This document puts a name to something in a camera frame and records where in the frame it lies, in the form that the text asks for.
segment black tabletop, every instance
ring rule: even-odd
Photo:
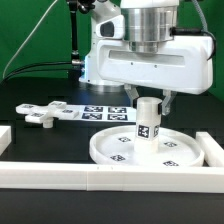
[[[138,88],[140,96],[162,92]],[[127,123],[54,121],[54,128],[29,124],[15,112],[22,103],[54,100],[76,105],[129,106],[123,93],[97,93],[67,79],[15,78],[0,87],[0,125],[12,126],[13,141],[1,161],[93,163],[89,140],[98,131]],[[209,93],[178,94],[162,127],[207,131],[224,146],[224,104]],[[0,190],[0,223],[223,223],[224,195],[155,192]]]

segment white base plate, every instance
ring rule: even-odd
[[[103,165],[132,166],[202,166],[204,152],[191,137],[160,128],[156,153],[134,150],[136,126],[109,128],[95,134],[90,141],[92,159]]]

